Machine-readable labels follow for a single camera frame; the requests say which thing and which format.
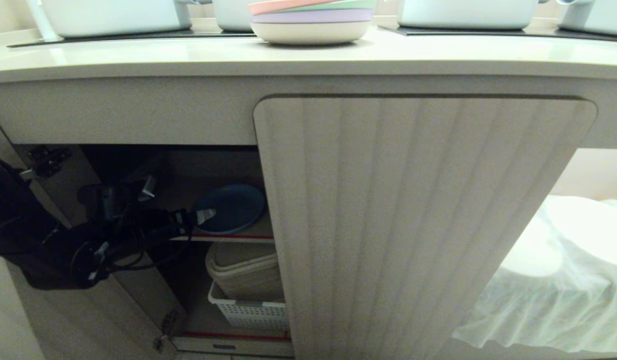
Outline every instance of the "ribbed cabinet door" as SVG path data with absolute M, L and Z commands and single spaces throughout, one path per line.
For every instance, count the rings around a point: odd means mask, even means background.
M 427 360 L 595 120 L 550 98 L 278 97 L 254 110 L 299 360 Z

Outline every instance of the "countertop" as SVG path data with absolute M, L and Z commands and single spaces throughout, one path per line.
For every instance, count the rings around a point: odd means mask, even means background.
M 395 17 L 384 16 L 381 21 L 395 21 Z M 555 19 L 535 19 L 533 25 L 551 25 L 551 21 Z M 122 76 L 279 75 L 508 75 L 617 80 L 617 42 L 612 41 L 403 36 L 373 27 L 354 43 L 331 47 L 274 46 L 258 38 L 197 38 L 7 48 L 7 44 L 34 40 L 33 33 L 0 35 L 0 83 Z

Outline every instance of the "white basket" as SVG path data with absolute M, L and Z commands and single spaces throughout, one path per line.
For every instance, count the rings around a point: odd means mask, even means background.
M 236 328 L 282 331 L 289 329 L 286 304 L 283 302 L 229 300 L 215 281 L 208 292 L 208 301 L 217 305 L 231 326 Z

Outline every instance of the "cabinet door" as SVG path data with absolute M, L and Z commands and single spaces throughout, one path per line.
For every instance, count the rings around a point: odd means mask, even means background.
M 16 167 L 24 165 L 1 130 L 0 158 Z M 70 224 L 37 182 L 31 189 L 51 214 Z M 153 341 L 162 331 L 113 277 L 87 290 L 43 291 L 30 287 L 19 268 L 9 264 L 8 268 L 0 266 L 0 278 L 5 279 L 0 281 L 0 305 L 12 302 L 8 307 L 0 306 L 0 319 L 11 317 L 20 322 L 17 331 L 0 327 L 0 344 L 10 344 L 7 351 L 0 351 L 0 359 L 23 358 L 23 354 L 48 360 L 175 357 L 176 349 L 169 342 L 162 351 L 153 349 Z M 23 313 L 25 319 L 18 317 Z
M 595 117 L 564 98 L 261 101 L 296 357 L 432 358 Z

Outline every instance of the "green bowl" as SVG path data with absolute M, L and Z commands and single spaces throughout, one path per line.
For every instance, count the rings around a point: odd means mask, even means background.
M 376 0 L 339 0 L 324 2 L 322 4 L 292 7 L 274 11 L 273 13 L 308 12 L 313 10 L 336 10 L 336 9 L 375 9 Z

